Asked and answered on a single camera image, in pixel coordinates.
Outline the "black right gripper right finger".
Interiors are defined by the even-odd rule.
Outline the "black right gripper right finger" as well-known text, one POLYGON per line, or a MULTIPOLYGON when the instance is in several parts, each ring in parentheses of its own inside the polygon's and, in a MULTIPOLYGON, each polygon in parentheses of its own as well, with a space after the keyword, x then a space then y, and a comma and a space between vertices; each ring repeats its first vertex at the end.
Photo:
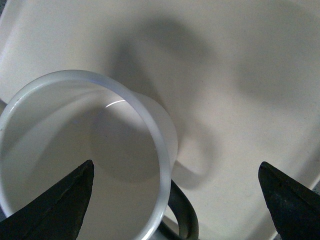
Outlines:
POLYGON ((268 162, 258 169, 258 180, 277 233, 283 240, 320 238, 320 195, 268 162))

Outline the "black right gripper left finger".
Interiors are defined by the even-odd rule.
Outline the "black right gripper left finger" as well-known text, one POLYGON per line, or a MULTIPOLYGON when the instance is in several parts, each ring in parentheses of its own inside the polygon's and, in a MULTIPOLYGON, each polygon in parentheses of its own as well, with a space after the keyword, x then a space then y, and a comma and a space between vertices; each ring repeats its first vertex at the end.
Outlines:
POLYGON ((87 160, 0 223, 2 240, 75 240, 92 195, 94 164, 87 160))

